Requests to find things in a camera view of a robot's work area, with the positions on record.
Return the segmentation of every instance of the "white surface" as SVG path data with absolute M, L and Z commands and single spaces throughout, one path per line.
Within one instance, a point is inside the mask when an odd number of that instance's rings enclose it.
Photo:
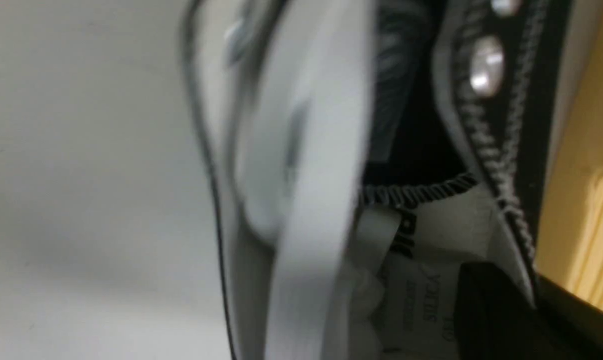
M 185 3 L 0 1 L 0 359 L 230 359 Z

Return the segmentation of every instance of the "shoe label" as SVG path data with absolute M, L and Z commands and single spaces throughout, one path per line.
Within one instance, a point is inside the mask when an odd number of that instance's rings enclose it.
M 384 354 L 406 354 L 406 359 L 459 358 L 453 313 L 460 265 L 425 264 L 397 253 L 388 255 L 380 273 L 386 294 L 374 317 Z
M 459 359 L 453 318 L 459 269 L 486 259 L 492 209 L 483 186 L 396 209 L 401 219 L 378 274 L 386 292 L 373 316 L 384 359 Z

